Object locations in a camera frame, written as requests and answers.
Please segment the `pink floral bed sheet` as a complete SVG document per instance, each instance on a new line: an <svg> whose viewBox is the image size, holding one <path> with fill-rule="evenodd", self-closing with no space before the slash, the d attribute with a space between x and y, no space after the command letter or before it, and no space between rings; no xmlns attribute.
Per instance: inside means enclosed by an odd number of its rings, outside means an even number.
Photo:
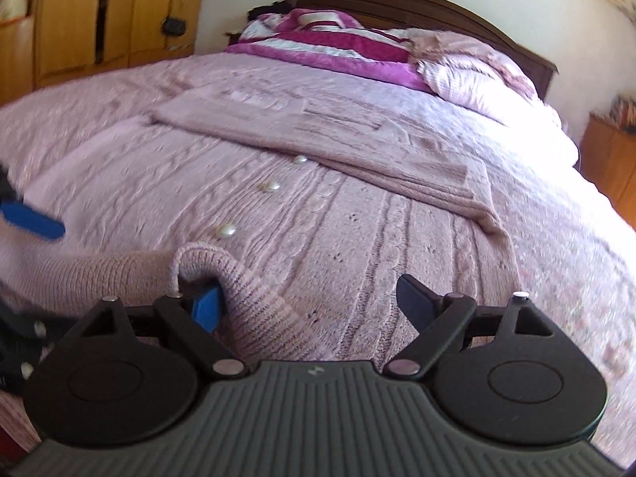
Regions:
<svg viewBox="0 0 636 477"><path fill-rule="evenodd" d="M38 91L5 107L30 116L64 111L125 111L200 88L410 89L239 54L190 57L111 72ZM414 93L427 95L420 91ZM635 234L596 187L579 175L576 149L562 129L502 126L479 130L473 149L485 161L493 202L510 236L518 287L601 370L609 405L595 440L613 460L635 457Z"/></svg>

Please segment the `magenta white striped quilt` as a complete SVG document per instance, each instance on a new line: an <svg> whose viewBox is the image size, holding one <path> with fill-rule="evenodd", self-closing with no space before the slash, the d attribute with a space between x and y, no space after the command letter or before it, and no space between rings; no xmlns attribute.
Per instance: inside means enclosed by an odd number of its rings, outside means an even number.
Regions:
<svg viewBox="0 0 636 477"><path fill-rule="evenodd" d="M411 41L403 31L365 28L341 11L262 14L225 50L430 91L409 63Z"/></svg>

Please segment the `brown wooden low cabinet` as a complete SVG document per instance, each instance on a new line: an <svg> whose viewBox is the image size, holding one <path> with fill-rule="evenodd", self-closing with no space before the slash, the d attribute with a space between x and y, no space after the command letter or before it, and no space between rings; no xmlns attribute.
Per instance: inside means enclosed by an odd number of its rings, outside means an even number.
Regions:
<svg viewBox="0 0 636 477"><path fill-rule="evenodd" d="M581 173L635 227L635 135L591 114L580 144Z"/></svg>

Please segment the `pink cable-knit cardigan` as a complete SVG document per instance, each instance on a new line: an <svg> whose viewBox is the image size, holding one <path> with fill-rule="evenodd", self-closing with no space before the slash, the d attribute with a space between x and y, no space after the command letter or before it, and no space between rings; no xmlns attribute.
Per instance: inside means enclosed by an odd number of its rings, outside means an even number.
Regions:
<svg viewBox="0 0 636 477"><path fill-rule="evenodd" d="M125 111L1 115L1 155L62 240L1 229L1 294L80 316L218 279L245 359L384 364L414 335L395 285L500 302L520 283L473 136L406 89L193 89Z"/></svg>

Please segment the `pink ruffled blanket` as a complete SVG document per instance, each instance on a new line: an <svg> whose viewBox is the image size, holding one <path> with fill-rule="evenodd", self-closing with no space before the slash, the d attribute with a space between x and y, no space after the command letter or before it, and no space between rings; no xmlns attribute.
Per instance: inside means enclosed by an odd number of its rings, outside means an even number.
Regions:
<svg viewBox="0 0 636 477"><path fill-rule="evenodd" d="M456 106L507 126L562 127L522 68L478 39L421 30L411 38L410 63L436 95Z"/></svg>

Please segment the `yellow wooden wardrobe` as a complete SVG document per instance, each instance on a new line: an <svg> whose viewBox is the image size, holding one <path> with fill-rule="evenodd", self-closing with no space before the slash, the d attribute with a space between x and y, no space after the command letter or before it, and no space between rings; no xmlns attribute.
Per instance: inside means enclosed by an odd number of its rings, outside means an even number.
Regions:
<svg viewBox="0 0 636 477"><path fill-rule="evenodd" d="M194 52L202 0L1 0L1 101ZM185 19L180 38L162 34Z"/></svg>

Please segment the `dark wooden headboard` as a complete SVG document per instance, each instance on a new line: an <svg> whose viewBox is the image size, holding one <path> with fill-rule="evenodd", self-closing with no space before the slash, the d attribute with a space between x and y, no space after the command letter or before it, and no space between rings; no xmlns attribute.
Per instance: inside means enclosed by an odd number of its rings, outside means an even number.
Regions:
<svg viewBox="0 0 636 477"><path fill-rule="evenodd" d="M448 30L474 37L506 54L545 98L557 67L522 47L481 16L448 0L288 0L296 8L343 11L371 28Z"/></svg>

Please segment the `books on cabinet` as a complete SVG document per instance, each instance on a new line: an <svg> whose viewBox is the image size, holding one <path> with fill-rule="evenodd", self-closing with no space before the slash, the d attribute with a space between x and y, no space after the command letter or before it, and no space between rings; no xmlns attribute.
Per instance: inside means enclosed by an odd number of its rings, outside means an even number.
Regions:
<svg viewBox="0 0 636 477"><path fill-rule="evenodd" d="M610 120L618 128L634 134L636 132L636 99L629 95L616 95L611 102Z"/></svg>

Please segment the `black clothes pile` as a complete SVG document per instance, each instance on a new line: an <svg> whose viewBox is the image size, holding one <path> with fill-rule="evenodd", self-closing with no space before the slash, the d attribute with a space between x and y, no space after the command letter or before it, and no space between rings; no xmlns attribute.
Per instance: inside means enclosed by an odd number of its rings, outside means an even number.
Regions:
<svg viewBox="0 0 636 477"><path fill-rule="evenodd" d="M287 0L279 0L267 4L266 6L256 6L247 13L247 21L255 21L266 14L288 14L293 10L293 6Z"/></svg>

